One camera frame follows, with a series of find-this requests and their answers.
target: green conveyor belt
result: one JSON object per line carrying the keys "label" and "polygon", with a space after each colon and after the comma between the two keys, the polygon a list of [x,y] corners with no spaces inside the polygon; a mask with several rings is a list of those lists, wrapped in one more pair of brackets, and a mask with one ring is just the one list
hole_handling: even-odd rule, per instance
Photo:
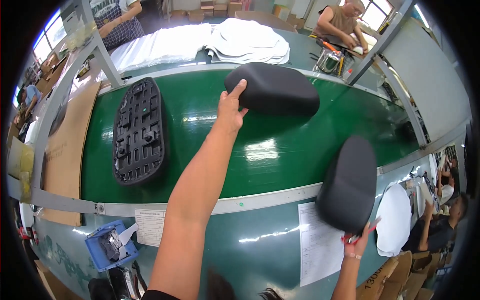
{"label": "green conveyor belt", "polygon": [[[85,141],[81,198],[105,203],[165,203],[183,169],[215,121],[223,80],[230,71],[189,72],[156,78],[165,101],[170,158],[161,178],[122,187],[112,174],[113,121],[127,87],[96,100]],[[370,93],[311,79],[320,109],[311,119],[250,111],[233,147],[221,198],[272,192],[323,181],[328,163],[352,134],[368,139],[377,165],[418,149],[395,129],[405,111]]]}

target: black plastic seat base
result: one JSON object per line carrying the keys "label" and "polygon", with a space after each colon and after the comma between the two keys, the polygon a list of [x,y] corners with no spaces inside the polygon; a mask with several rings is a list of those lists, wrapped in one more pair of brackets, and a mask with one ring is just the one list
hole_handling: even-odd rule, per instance
{"label": "black plastic seat base", "polygon": [[159,175],[168,160],[162,95],[151,77],[133,83],[123,96],[113,126],[113,174],[121,185]]}

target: stack of white sheets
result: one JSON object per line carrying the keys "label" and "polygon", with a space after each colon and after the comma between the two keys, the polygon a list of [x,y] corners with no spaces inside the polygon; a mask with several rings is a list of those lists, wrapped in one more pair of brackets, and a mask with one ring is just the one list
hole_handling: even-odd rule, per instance
{"label": "stack of white sheets", "polygon": [[215,26],[205,49],[212,62],[283,64],[290,56],[288,42],[271,27],[236,18]]}

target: wristband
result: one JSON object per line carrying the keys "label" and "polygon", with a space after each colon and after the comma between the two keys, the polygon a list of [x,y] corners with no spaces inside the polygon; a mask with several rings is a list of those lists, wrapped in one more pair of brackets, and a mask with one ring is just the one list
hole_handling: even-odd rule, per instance
{"label": "wristband", "polygon": [[361,260],[361,255],[358,255],[358,254],[355,254],[355,253],[345,253],[345,256]]}

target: brown sleeveless shirt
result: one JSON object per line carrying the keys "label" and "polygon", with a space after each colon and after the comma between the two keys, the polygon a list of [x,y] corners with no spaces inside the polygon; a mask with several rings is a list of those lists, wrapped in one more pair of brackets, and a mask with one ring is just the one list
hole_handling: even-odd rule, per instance
{"label": "brown sleeveless shirt", "polygon": [[[338,5],[329,6],[333,10],[333,18],[330,20],[330,24],[348,35],[353,33],[353,29],[355,29],[355,26],[357,26],[357,18],[346,17],[342,13],[342,8]],[[319,16],[323,13],[324,9],[318,12]],[[318,37],[322,37],[328,33],[322,32],[322,29],[319,26],[316,26],[315,29],[312,31],[312,34]]]}

